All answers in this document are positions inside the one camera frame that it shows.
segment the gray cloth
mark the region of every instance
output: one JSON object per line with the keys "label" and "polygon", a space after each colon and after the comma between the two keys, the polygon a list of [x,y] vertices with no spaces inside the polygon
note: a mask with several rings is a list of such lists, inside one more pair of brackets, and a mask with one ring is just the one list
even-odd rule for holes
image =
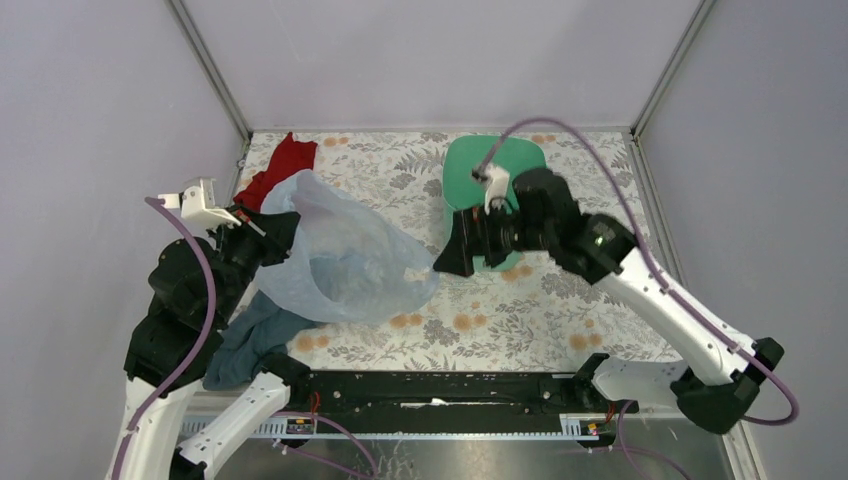
{"label": "gray cloth", "polygon": [[221,332],[224,342],[212,356],[203,379],[207,390],[227,390],[250,382],[270,353],[286,353],[286,343],[318,323],[278,307],[261,291],[247,310]]}

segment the floral tablecloth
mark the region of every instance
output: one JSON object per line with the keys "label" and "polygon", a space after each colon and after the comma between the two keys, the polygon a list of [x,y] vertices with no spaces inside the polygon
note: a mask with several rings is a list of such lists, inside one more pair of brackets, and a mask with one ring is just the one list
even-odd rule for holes
{"label": "floral tablecloth", "polygon": [[[436,255],[444,245],[441,171],[451,141],[466,133],[301,133],[318,142],[315,171],[418,239]],[[567,135],[519,135],[542,147],[583,211],[624,219],[606,178]],[[620,133],[590,133],[619,185],[648,226]],[[285,134],[257,132],[239,188],[268,166]],[[625,359],[678,359],[629,308],[543,253],[512,270],[470,279],[441,275],[430,303],[384,325],[328,324],[301,332],[292,356],[312,368],[410,370],[553,370],[580,367],[592,352]]]}

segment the green plastic container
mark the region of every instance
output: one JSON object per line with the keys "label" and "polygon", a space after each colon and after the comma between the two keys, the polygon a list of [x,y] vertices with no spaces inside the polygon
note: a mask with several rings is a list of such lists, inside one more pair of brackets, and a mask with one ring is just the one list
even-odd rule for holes
{"label": "green plastic container", "polygon": [[[453,212],[475,205],[482,205],[485,198],[483,189],[471,178],[471,170],[498,140],[496,135],[468,135],[454,140],[445,154],[445,166],[442,170],[442,192],[445,201],[445,242],[450,238],[453,228]],[[519,173],[532,168],[545,167],[545,153],[535,143],[521,138],[508,138],[492,159],[496,165],[504,168],[514,179]],[[515,192],[509,186],[507,199],[516,205]],[[495,268],[483,266],[483,257],[474,257],[474,271],[503,272],[511,269],[521,259],[521,254],[513,252],[506,261]]]}

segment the wire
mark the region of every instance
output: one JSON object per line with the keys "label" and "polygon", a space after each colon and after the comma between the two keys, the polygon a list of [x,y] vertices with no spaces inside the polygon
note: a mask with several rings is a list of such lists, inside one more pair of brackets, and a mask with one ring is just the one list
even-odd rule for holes
{"label": "wire", "polygon": [[630,465],[633,466],[633,469],[636,470],[639,476],[641,476],[645,480],[651,480],[651,477],[649,477],[648,474],[645,473],[644,470],[642,470],[642,467],[640,467],[639,464],[636,463],[635,460],[633,460],[633,457],[630,456],[631,448],[628,447],[627,444],[624,442],[624,414],[627,413],[627,409],[630,408],[630,405],[633,405],[633,400],[630,400],[625,403],[624,407],[622,407],[621,409],[621,412],[619,412],[618,414],[618,428],[616,430],[616,436],[618,437],[618,445],[619,447],[621,447],[621,451],[624,452],[624,456],[627,457],[627,461],[630,462]]}
{"label": "wire", "polygon": [[709,320],[707,320],[704,314],[702,314],[694,305],[692,305],[685,298],[683,298],[683,296],[679,292],[677,292],[673,288],[670,288],[671,284],[665,278],[662,272],[660,272],[659,267],[654,262],[654,259],[650,254],[650,247],[648,246],[647,240],[645,240],[645,236],[642,234],[642,229],[639,228],[639,224],[636,222],[636,215],[633,213],[633,209],[630,208],[630,205],[628,205],[627,200],[624,197],[624,192],[621,190],[621,187],[619,187],[616,183],[615,176],[613,175],[612,170],[610,170],[610,168],[603,162],[603,160],[601,160],[601,155],[598,153],[597,150],[595,150],[595,147],[593,147],[586,139],[586,137],[584,137],[583,134],[580,133],[576,128],[567,125],[555,118],[549,117],[533,117],[522,120],[516,123],[515,125],[507,128],[503,132],[503,134],[501,134],[500,138],[498,138],[495,144],[492,145],[492,148],[489,150],[489,153],[487,153],[486,156],[483,158],[483,161],[480,163],[480,166],[478,168],[480,170],[484,170],[489,165],[489,163],[491,163],[492,158],[495,156],[495,153],[510,135],[525,126],[534,123],[549,124],[561,128],[562,130],[576,138],[578,142],[583,146],[583,148],[585,148],[589,152],[589,154],[595,160],[595,163],[597,163],[598,167],[600,167],[604,175],[607,177],[607,180],[609,180],[610,185],[612,185],[613,191],[618,197],[618,201],[619,203],[621,203],[621,207],[624,209],[624,213],[627,215],[627,220],[630,222],[630,226],[633,229],[633,234],[639,244],[639,251],[642,255],[642,258],[645,260],[645,264],[647,265],[648,270],[651,271],[651,274],[653,274],[654,278],[657,280],[657,283],[660,284],[660,287],[662,287],[662,289],[666,291],[668,295],[673,298],[674,301],[681,308],[686,310],[686,312],[689,313],[692,318],[694,318],[699,324],[701,324],[701,326],[706,328],[716,338],[721,340],[721,342],[729,348],[731,353],[738,354],[743,359],[745,359],[746,362],[753,365],[757,370],[761,371],[763,375],[765,375],[766,378],[768,378],[769,381],[771,381],[777,387],[777,389],[780,390],[780,393],[782,393],[783,396],[786,397],[786,400],[789,402],[789,414],[784,418],[771,420],[745,416],[742,417],[742,419],[758,425],[770,426],[786,425],[794,422],[795,419],[798,418],[798,412],[800,408],[798,405],[798,399],[789,389],[789,386],[783,383],[783,381],[781,381],[780,378],[778,378],[777,375],[775,375],[774,372],[772,372],[768,367],[763,365],[762,362],[757,360],[750,353],[743,350],[738,343],[734,342],[730,337],[725,335],[720,328],[713,325]]}
{"label": "wire", "polygon": [[180,220],[175,217],[171,212],[169,212],[164,207],[164,200],[160,200],[153,197],[146,197],[144,202],[154,210],[159,212],[166,220],[171,222],[171,225],[174,226],[185,238],[186,242],[188,242],[188,246],[191,248],[191,251],[194,252],[194,256],[197,257],[197,261],[200,263],[200,269],[203,271],[203,278],[206,280],[206,318],[203,321],[203,327],[200,329],[200,334],[197,336],[197,340],[194,342],[194,345],[189,350],[186,357],[177,365],[177,368],[168,375],[165,380],[156,387],[153,392],[148,395],[141,405],[139,405],[138,409],[136,409],[135,414],[130,418],[129,423],[127,424],[128,433],[121,439],[121,444],[118,447],[118,452],[115,454],[115,464],[112,466],[112,480],[118,480],[121,476],[121,469],[124,466],[124,459],[127,455],[127,450],[129,450],[130,440],[132,439],[133,434],[138,430],[138,422],[141,420],[141,417],[144,415],[144,412],[150,408],[150,405],[156,401],[157,398],[168,389],[176,380],[186,371],[186,369],[191,365],[191,362],[194,361],[197,354],[200,353],[200,349],[203,347],[203,344],[206,343],[206,338],[209,336],[209,332],[212,330],[212,320],[215,318],[215,305],[217,302],[216,291],[215,291],[215,277],[212,276],[212,267],[209,265],[209,260],[206,258],[206,255],[203,253],[203,250],[200,248],[200,245],[197,243],[197,240],[194,238],[194,235],[183,225]]}
{"label": "wire", "polygon": [[326,423],[327,425],[335,428],[336,430],[341,432],[344,436],[349,438],[350,441],[353,442],[354,445],[356,445],[356,447],[359,449],[359,451],[362,452],[363,455],[365,455],[365,458],[368,460],[368,463],[371,464],[371,471],[373,473],[371,475],[366,475],[362,472],[358,472],[358,471],[353,470],[351,468],[345,467],[344,465],[336,463],[336,462],[334,462],[330,459],[321,457],[319,455],[315,455],[314,453],[301,452],[300,450],[298,450],[296,448],[292,448],[290,450],[284,450],[284,452],[285,451],[291,451],[291,452],[294,452],[298,455],[302,455],[304,457],[308,457],[308,458],[311,458],[313,460],[317,460],[317,461],[319,461],[319,462],[321,462],[325,465],[329,465],[329,466],[331,466],[331,467],[333,467],[337,470],[341,470],[342,472],[345,472],[348,475],[353,475],[357,478],[374,479],[374,478],[377,478],[377,475],[379,475],[380,469],[377,466],[377,462],[374,461],[374,457],[371,455],[371,452],[369,452],[368,449],[365,448],[365,445],[363,445],[362,442],[360,442],[358,438],[356,438],[352,433],[350,433],[346,428],[339,425],[338,423],[330,420],[329,418],[322,417],[321,415],[315,415],[314,413],[305,413],[305,412],[280,411],[280,412],[275,413],[274,416],[275,417],[308,417],[308,418],[311,418],[313,422],[316,422],[316,421],[317,422],[323,422],[323,423]]}
{"label": "wire", "polygon": [[[680,473],[680,475],[684,479],[693,480],[693,478],[688,473],[686,473],[686,470],[684,470],[683,467],[680,466],[680,464],[678,464],[677,462],[675,462],[671,458],[669,458],[669,457],[667,457],[667,456],[665,456],[661,453],[653,452],[651,450],[646,450],[644,448],[639,448],[639,447],[627,447],[627,449],[630,450],[630,453],[635,453],[636,455],[643,455],[643,456],[646,456],[646,457],[651,457],[651,458],[654,458],[656,460],[659,460],[659,461],[665,463],[666,465],[668,465],[669,467],[677,470],[677,472]],[[607,448],[600,448],[600,447],[599,448],[592,448],[592,449],[581,448],[580,450],[566,450],[566,451],[560,452],[560,453],[565,454],[565,455],[589,455],[589,454],[594,455],[596,453],[609,453],[609,452],[621,452],[621,451],[622,451],[622,448],[621,448],[620,445],[612,445],[612,446],[607,447]]]}
{"label": "wire", "polygon": [[607,417],[604,419],[604,425],[608,424],[613,416],[615,416],[615,402],[610,402],[609,408],[607,408]]}
{"label": "wire", "polygon": [[312,413],[312,415],[315,415],[315,412],[318,411],[318,407],[321,406],[321,394],[318,392],[312,392],[312,395],[309,396],[309,403],[312,404],[312,407],[309,409],[309,411]]}

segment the transparent plastic bag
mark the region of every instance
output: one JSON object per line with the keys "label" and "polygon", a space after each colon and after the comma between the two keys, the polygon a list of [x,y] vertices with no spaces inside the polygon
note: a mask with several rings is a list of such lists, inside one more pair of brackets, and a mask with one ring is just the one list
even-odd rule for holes
{"label": "transparent plastic bag", "polygon": [[291,211],[301,215],[291,256],[256,273],[280,307],[317,322],[381,323],[423,307],[438,288],[427,249],[310,170],[262,203],[262,213]]}

